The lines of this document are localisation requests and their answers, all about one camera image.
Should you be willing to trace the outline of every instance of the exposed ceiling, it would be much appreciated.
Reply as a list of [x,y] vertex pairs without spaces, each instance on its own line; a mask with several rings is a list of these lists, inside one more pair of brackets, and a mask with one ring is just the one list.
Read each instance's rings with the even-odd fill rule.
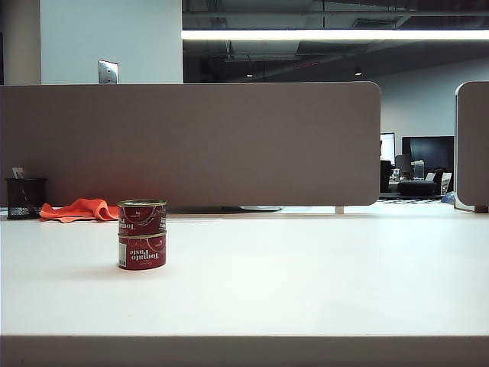
[[[183,29],[327,28],[488,29],[489,0],[183,0]],[[187,83],[353,80],[355,67],[369,78],[476,57],[488,43],[183,42]]]

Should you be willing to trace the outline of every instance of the stacked cans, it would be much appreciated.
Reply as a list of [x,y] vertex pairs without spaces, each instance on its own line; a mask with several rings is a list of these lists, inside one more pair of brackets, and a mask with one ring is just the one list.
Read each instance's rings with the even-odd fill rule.
[[118,207],[118,266],[142,270],[164,265],[167,260],[167,202],[125,200]]

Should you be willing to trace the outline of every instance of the television screen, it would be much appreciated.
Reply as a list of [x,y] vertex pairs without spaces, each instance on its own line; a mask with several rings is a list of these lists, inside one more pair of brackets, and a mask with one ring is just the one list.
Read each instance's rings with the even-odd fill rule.
[[381,160],[390,161],[390,164],[395,164],[396,157],[396,136],[393,132],[385,132],[381,134]]
[[425,172],[440,167],[453,172],[454,137],[403,137],[403,154],[410,154],[413,161],[422,159],[425,162]]

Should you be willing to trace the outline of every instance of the orange cloth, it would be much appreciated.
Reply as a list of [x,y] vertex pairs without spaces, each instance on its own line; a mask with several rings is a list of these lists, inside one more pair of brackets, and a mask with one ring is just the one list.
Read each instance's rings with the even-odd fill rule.
[[49,204],[40,208],[41,220],[55,219],[63,223],[79,219],[117,220],[118,207],[108,206],[102,199],[78,199],[70,206],[53,209]]

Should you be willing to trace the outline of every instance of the ceiling light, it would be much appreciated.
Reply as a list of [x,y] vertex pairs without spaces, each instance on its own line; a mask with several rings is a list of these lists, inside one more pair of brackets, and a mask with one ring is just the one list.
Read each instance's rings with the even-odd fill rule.
[[313,29],[282,31],[182,31],[184,40],[229,40],[229,41],[372,41],[372,40],[489,40],[489,30],[468,31],[396,31],[396,30],[358,30],[358,29]]

